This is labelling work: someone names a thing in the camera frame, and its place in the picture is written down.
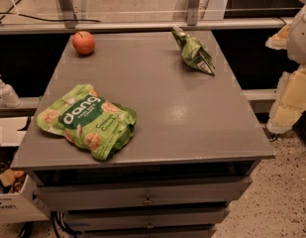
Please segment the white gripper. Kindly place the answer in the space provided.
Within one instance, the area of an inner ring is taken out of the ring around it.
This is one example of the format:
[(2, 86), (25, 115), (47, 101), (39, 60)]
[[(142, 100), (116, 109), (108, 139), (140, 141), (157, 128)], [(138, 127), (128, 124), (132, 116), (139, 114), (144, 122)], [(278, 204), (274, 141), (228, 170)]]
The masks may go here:
[(265, 45), (274, 50), (287, 49), (288, 57), (301, 64), (294, 72), (282, 74), (269, 112), (267, 130), (283, 134), (306, 111), (306, 4), (294, 17), (291, 26), (283, 26), (267, 39)]

